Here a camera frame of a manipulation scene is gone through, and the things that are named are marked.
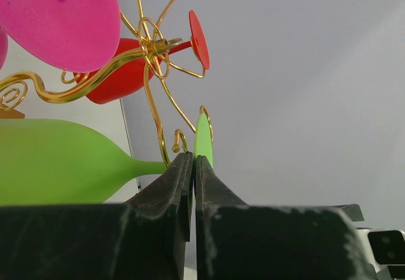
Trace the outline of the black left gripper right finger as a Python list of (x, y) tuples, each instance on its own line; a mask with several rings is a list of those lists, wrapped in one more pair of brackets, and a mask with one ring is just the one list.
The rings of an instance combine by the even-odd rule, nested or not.
[(348, 216), (333, 207), (252, 206), (194, 166), (199, 279), (373, 279)]

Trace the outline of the pink plastic wine glass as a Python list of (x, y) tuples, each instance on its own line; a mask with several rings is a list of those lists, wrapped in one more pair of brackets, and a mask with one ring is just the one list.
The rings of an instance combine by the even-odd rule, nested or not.
[(51, 66), (94, 71), (117, 50), (120, 7), (118, 0), (1, 0), (1, 27)]

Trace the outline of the green wine glass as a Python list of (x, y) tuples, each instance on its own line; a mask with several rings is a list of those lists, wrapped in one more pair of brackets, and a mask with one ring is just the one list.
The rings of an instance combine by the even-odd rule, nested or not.
[(132, 179), (168, 166), (136, 159), (71, 121), (1, 120), (1, 206), (101, 204)]

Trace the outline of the red plastic wine glass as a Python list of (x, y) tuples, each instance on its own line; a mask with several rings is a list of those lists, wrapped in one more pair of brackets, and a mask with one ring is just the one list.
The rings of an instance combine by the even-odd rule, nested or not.
[[(197, 74), (191, 72), (174, 63), (170, 63), (170, 66), (197, 78), (203, 78), (205, 76), (204, 72), (209, 69), (209, 52), (199, 19), (192, 10), (189, 11), (189, 25), (191, 31), (190, 41), (170, 49), (169, 53), (173, 54), (189, 47), (193, 48), (194, 54), (202, 65), (203, 73)], [(79, 99), (86, 96), (96, 104), (105, 104), (130, 95), (144, 86), (145, 65), (146, 61), (144, 58), (131, 60), (112, 71), (105, 80), (99, 85), (96, 85), (93, 89), (89, 88), (88, 81), (96, 75), (97, 72), (93, 71), (89, 73), (88, 76), (83, 73), (77, 73), (78, 79), (76, 82), (78, 89), (71, 94), (71, 99)]]

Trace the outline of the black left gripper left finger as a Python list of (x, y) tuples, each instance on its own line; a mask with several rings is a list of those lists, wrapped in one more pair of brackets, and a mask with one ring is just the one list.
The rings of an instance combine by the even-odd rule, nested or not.
[(2, 279), (182, 279), (192, 153), (122, 204), (1, 209)]

